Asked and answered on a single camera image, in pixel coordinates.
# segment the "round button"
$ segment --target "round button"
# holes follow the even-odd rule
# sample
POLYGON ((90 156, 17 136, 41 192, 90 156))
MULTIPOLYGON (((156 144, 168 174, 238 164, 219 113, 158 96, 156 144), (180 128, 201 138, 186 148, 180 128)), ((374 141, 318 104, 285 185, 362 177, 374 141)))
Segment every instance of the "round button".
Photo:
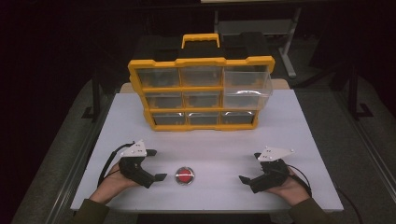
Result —
POLYGON ((194 179, 194 171, 190 167, 181 167, 176 172, 176 182, 180 185, 189 185, 194 179))

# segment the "table surface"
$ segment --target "table surface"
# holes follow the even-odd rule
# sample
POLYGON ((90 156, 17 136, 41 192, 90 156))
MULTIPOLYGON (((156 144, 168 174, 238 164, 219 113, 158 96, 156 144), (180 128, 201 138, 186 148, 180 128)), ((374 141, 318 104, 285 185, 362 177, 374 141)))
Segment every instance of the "table surface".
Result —
POLYGON ((143 118, 143 108, 135 93, 119 93, 108 112, 87 169, 78 187, 71 209, 78 210, 96 188, 110 153, 117 147, 143 139, 147 148, 158 150, 147 157, 142 167, 152 175, 167 173, 163 182, 149 189, 125 190, 108 205, 132 213, 271 213, 289 209, 277 196, 254 194, 243 185, 239 175, 262 175, 253 154, 265 146, 293 148, 295 153, 284 158, 287 164, 305 173, 313 197, 328 212, 341 211, 343 205, 318 152, 292 90, 275 90, 260 113, 255 130, 222 132, 154 132, 143 118), (189 166, 194 181, 180 186, 175 180, 178 168, 189 166))

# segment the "hand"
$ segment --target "hand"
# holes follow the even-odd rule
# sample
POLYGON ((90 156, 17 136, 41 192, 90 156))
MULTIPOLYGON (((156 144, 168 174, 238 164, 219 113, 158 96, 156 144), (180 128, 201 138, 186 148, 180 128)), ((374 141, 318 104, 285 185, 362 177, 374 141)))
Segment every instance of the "hand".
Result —
POLYGON ((90 200, 107 204, 123 190, 139 186, 133 180, 126 178, 120 173, 118 163, 116 163, 108 173, 109 175, 107 175, 96 191, 91 195, 90 200))
MULTIPOLYGON (((291 175, 295 175, 290 168, 289 172, 291 175)), ((266 190, 266 192, 273 193, 283 198, 290 206, 294 206, 310 198, 305 188, 290 177, 288 177, 281 186, 270 188, 266 190)))

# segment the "plastic drawer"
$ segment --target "plastic drawer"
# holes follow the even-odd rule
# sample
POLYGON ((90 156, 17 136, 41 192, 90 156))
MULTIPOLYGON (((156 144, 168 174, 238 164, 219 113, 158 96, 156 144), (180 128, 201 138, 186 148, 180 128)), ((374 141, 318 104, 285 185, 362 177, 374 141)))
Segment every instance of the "plastic drawer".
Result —
POLYGON ((180 81, 176 68, 139 68, 136 69, 143 88, 178 87, 180 81))
POLYGON ((224 67, 224 87, 262 89, 269 76, 265 65, 224 67))
POLYGON ((182 86, 219 86, 222 67, 188 66, 180 68, 182 86))
POLYGON ((219 112, 188 113, 187 119, 191 125, 219 124, 219 112))
POLYGON ((156 125, 183 125, 186 122, 184 113, 153 113, 152 117, 156 125))
POLYGON ((262 89, 224 88, 223 108, 227 109, 263 109, 272 95, 271 78, 265 82, 262 89))
POLYGON ((255 111, 221 112, 221 124, 252 124, 255 111))
POLYGON ((219 107, 220 91, 185 91, 184 105, 189 107, 219 107))
POLYGON ((181 92, 149 92, 145 94, 149 108, 181 108, 181 92))

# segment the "cable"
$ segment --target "cable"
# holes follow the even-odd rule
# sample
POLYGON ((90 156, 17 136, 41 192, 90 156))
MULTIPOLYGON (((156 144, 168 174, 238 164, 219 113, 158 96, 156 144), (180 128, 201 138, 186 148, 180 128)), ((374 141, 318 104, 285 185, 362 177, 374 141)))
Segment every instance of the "cable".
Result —
POLYGON ((295 169, 295 170, 297 170, 301 175, 303 175, 305 180, 306 180, 306 183, 308 184, 308 187, 311 188, 311 184, 309 184, 308 178, 306 178, 306 175, 301 170, 297 169, 296 167, 294 167, 292 165, 288 165, 288 164, 286 164, 286 165, 291 167, 291 168, 293 168, 293 169, 295 169))
POLYGON ((354 210, 355 213, 356 213, 356 216, 358 217, 359 223, 360 223, 360 224, 363 224, 363 219, 361 218, 361 213, 359 212, 358 207, 357 207, 357 206, 352 202, 352 200, 350 200, 350 198, 341 190, 341 188, 338 187, 338 185, 337 185, 336 183, 334 183, 334 185, 335 185, 335 189, 336 189, 339 193, 341 193, 341 194, 344 196, 344 198, 346 198, 346 200, 347 200, 347 201, 350 203, 350 205, 352 206, 353 210, 354 210))
POLYGON ((113 161, 114 157, 116 157, 117 152, 119 152, 124 147, 131 147, 133 145, 134 145, 134 141, 132 143, 130 143, 130 144, 124 144, 124 145, 118 147, 116 150, 114 150, 111 153, 110 157, 108 158, 108 160, 107 160, 107 162, 105 164, 105 167, 103 167, 102 173, 99 175, 99 180, 98 180, 98 186, 97 187, 99 187, 99 185, 102 183, 102 181, 106 178, 105 174, 106 174, 106 171, 108 169, 108 166, 110 166, 110 163, 113 161))
POLYGON ((113 171, 113 172, 111 172, 110 174, 108 174, 108 175, 106 175, 105 176, 105 178, 103 178, 103 179, 106 179, 106 178, 108 178, 110 175, 113 175, 113 174, 115 174, 116 172, 118 172, 119 170, 116 170, 116 171, 113 171))
POLYGON ((312 189, 311 189, 310 186, 305 184, 305 182, 300 177, 298 177, 297 175, 290 175, 290 177, 293 180, 297 181, 297 183, 299 183, 301 186, 303 186, 303 188, 305 188, 305 191, 308 193, 309 197, 312 198, 312 189))

